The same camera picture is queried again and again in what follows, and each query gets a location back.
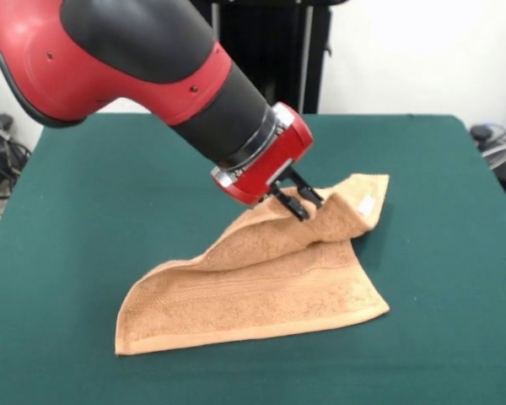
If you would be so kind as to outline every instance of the towel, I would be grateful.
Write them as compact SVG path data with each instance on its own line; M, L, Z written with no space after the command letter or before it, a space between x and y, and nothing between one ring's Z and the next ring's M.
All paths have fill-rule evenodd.
M319 189L299 222L274 197L241 214L203 254L163 263L129 290L117 355L274 338L348 327L390 307L351 239L380 220L389 176L355 174Z

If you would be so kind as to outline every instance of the white wall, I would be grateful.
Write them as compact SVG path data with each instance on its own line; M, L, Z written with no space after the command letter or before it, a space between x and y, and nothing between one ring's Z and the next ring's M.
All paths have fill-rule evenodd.
M506 0L350 0L333 8L320 112L446 113L506 125ZM30 147L40 126L0 74L0 111ZM145 111L120 100L104 111Z

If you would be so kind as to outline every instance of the green tablecloth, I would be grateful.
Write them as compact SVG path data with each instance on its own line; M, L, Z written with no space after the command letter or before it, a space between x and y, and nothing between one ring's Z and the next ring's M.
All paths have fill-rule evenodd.
M0 224L0 404L506 405L506 197L449 116L307 116L316 186L387 173L354 241L391 312L329 332L114 355L155 265L204 251L244 208L153 116L44 132Z

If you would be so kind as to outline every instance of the towel fold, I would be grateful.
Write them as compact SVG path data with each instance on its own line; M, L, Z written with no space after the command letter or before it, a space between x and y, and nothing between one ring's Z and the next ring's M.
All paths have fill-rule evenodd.
M387 175L352 175L317 190L325 199L320 210L285 189L309 221L300 223L270 197L202 255L157 266L122 303L116 354L315 332L386 313L351 239L379 222L388 182Z

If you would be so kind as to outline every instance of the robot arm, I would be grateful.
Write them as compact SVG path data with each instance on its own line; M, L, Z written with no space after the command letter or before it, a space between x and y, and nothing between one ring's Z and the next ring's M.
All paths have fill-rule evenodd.
M268 195L309 215L279 188L313 143L302 118L266 100L213 39L188 0L0 0L0 68L38 122L70 127L120 97L144 105L215 164L241 203Z

